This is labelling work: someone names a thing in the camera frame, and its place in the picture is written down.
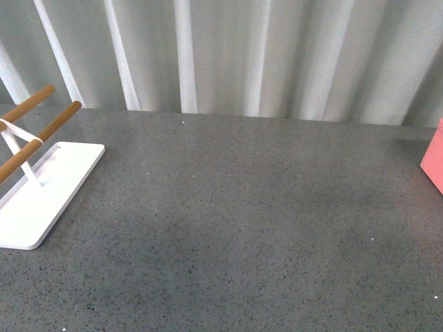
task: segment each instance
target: pink object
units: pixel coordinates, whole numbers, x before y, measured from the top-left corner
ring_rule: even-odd
[[[420,166],[443,194],[443,118],[440,119]]]

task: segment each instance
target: quartz countertop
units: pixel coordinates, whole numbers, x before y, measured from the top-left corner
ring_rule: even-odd
[[[40,247],[0,249],[0,331],[441,331],[434,132],[81,109],[31,161],[106,152]]]

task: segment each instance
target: curtain fold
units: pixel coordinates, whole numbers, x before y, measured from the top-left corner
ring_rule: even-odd
[[[0,102],[436,127],[442,0],[0,2]]]

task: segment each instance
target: white stand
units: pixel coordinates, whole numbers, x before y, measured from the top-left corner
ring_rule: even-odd
[[[9,124],[1,134],[11,133],[21,136]],[[0,199],[0,247],[38,247],[104,152],[100,144],[58,142],[32,168],[25,163],[26,175]]]

